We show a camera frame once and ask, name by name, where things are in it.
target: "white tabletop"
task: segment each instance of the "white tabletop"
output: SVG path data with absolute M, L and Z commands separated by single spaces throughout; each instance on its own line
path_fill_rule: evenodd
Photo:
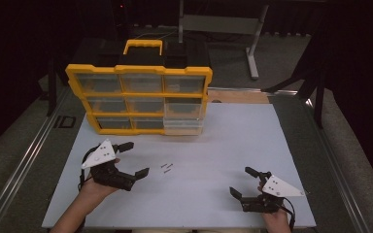
M 303 189 L 269 104 L 208 104 L 199 136 L 98 135 L 84 119 L 43 227 L 54 226 L 74 200 L 85 153 L 107 138 L 113 144 L 135 143 L 134 149 L 118 154 L 120 171 L 134 175 L 149 167 L 150 173 L 130 192 L 120 190 L 105 199 L 86 218 L 86 227 L 263 228 L 260 214 L 244 213 L 229 193 L 232 186 L 244 197 L 260 194 L 259 179 L 245 172 L 247 166 Z M 171 171 L 164 173 L 161 166 L 171 163 Z M 316 225 L 306 197 L 289 200 L 296 210 L 295 227 Z

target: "organizer drawer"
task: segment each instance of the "organizer drawer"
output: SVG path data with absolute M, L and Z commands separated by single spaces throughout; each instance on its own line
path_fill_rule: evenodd
M 133 117 L 132 124 L 135 129 L 162 129 L 162 117 Z
M 76 74 L 76 77 L 83 92 L 121 92 L 120 82 L 115 74 Z
M 162 113 L 163 98 L 127 97 L 128 111 L 131 113 Z
M 96 113 L 124 113 L 125 102 L 122 97 L 87 97 L 87 102 Z
M 165 117 L 201 118 L 202 100 L 165 98 Z
M 128 117 L 97 116 L 96 120 L 102 129 L 130 129 L 131 122 Z
M 165 92 L 169 93 L 202 93 L 205 76 L 164 76 Z
M 161 76 L 149 73 L 121 74 L 125 92 L 162 92 Z

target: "storage organizer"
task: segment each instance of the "storage organizer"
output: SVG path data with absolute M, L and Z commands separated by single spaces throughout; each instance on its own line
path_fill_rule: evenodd
M 99 134 L 198 135 L 212 79 L 204 43 L 84 39 L 66 68 Z

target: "metal stand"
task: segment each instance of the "metal stand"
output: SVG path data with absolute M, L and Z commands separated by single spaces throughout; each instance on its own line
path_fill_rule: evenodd
M 50 58 L 48 62 L 48 92 L 44 92 L 41 99 L 48 100 L 48 112 L 47 117 L 50 117 L 56 108 L 56 77 L 59 77 L 62 85 L 68 85 L 68 77 L 63 71 L 62 66 L 56 62 L 54 58 Z
M 185 15 L 184 0 L 180 0 L 178 42 L 183 42 L 184 30 L 254 35 L 253 43 L 250 48 L 246 49 L 246 54 L 250 66 L 251 78 L 257 80 L 258 71 L 256 69 L 254 51 L 259 40 L 267 11 L 268 5 L 263 5 L 258 18 Z

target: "human arm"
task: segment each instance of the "human arm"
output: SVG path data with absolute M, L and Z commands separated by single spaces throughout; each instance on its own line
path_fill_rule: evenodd
M 57 221 L 51 233 L 75 232 L 85 217 L 101 204 L 108 195 L 117 190 L 115 187 L 96 183 L 89 175 L 81 191 Z

